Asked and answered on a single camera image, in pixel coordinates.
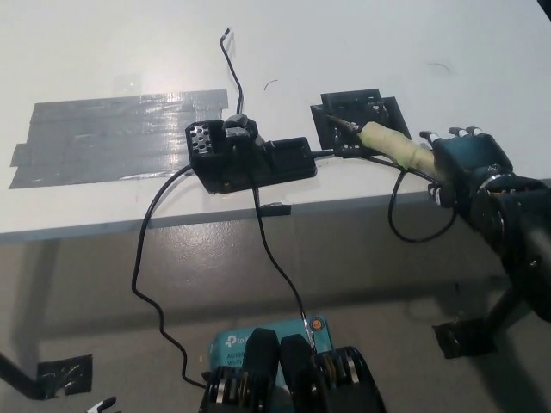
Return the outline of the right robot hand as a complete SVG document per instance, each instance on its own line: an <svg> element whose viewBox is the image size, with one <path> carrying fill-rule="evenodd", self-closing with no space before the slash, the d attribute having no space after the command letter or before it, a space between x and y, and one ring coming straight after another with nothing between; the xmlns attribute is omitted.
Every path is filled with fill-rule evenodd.
<svg viewBox="0 0 551 413"><path fill-rule="evenodd" d="M449 138L422 131L419 136L431 148L432 169L429 173L444 190L463 218L470 214L473 197L491 180L513 174L513 166L503 149L488 133L476 126L452 127Z"/></svg>

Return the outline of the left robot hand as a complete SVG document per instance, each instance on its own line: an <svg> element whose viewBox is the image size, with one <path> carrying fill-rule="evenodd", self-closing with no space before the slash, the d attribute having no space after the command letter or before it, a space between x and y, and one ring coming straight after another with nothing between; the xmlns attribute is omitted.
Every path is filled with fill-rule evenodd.
<svg viewBox="0 0 551 413"><path fill-rule="evenodd" d="M114 406L117 402L117 397L113 396L101 400L100 402L94 404L86 410L86 413L103 413L105 410Z"/></svg>

